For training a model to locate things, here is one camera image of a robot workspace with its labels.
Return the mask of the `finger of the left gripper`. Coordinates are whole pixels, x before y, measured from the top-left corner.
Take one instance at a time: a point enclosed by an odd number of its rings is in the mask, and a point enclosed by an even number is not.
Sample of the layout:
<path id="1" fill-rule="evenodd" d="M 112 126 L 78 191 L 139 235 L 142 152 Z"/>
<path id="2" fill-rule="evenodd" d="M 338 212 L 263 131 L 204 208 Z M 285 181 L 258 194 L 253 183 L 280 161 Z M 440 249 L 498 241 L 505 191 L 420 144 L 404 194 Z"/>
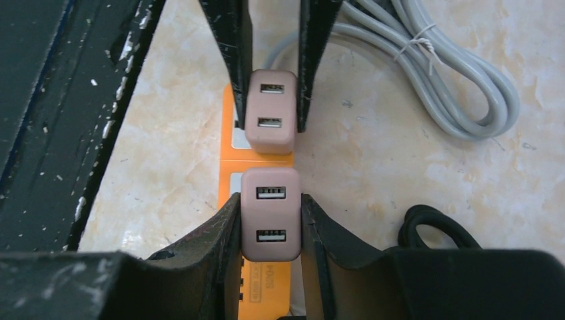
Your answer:
<path id="1" fill-rule="evenodd" d="M 342 0 L 302 0 L 298 28 L 297 131 L 306 131 L 312 91 Z"/>
<path id="2" fill-rule="evenodd" d="M 253 24 L 247 0 L 200 0 L 225 62 L 240 129 L 246 127 L 247 97 L 253 72 Z"/>

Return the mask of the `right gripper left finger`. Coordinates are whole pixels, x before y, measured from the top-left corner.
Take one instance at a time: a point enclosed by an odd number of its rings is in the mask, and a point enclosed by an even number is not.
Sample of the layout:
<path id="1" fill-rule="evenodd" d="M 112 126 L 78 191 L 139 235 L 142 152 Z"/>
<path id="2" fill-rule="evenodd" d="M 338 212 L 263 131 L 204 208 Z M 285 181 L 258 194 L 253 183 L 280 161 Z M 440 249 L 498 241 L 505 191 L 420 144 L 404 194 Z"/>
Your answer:
<path id="1" fill-rule="evenodd" d="M 4 253 L 2 319 L 236 319 L 241 197 L 140 259 L 105 253 Z"/>

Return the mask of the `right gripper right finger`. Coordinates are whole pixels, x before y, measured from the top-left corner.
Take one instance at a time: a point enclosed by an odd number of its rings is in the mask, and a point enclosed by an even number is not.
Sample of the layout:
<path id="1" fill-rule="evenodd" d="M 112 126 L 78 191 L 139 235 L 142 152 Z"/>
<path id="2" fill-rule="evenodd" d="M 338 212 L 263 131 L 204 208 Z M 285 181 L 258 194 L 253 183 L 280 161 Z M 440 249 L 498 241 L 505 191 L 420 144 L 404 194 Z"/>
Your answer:
<path id="1" fill-rule="evenodd" d="M 307 319 L 563 319 L 564 266 L 537 250 L 484 249 L 428 205 L 377 249 L 302 196 Z"/>

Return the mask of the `orange power strip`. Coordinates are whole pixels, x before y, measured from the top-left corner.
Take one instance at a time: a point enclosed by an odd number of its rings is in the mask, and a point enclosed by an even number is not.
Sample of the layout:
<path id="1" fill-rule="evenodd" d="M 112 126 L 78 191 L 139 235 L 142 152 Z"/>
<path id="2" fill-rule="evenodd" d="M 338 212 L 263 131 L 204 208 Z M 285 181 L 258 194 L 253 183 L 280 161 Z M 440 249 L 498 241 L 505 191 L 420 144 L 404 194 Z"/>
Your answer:
<path id="1" fill-rule="evenodd" d="M 243 130 L 235 127 L 237 112 L 233 92 L 223 93 L 218 206 L 241 190 L 241 176 L 252 167 L 292 167 L 294 155 L 255 153 Z M 253 263 L 242 260 L 239 319 L 280 319 L 290 312 L 291 264 Z"/>

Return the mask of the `pink plug orange strip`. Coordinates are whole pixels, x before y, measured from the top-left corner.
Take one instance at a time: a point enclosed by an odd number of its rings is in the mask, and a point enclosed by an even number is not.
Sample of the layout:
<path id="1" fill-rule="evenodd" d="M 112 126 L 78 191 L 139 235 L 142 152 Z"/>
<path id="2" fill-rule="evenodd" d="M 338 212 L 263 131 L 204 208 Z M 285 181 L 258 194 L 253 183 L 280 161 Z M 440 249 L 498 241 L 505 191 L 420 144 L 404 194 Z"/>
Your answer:
<path id="1" fill-rule="evenodd" d="M 241 248 L 252 262 L 290 262 L 301 250 L 301 188 L 292 167 L 253 167 L 241 177 Z"/>
<path id="2" fill-rule="evenodd" d="M 257 69 L 251 73 L 245 137 L 257 153 L 286 155 L 297 133 L 297 77 L 291 71 Z"/>

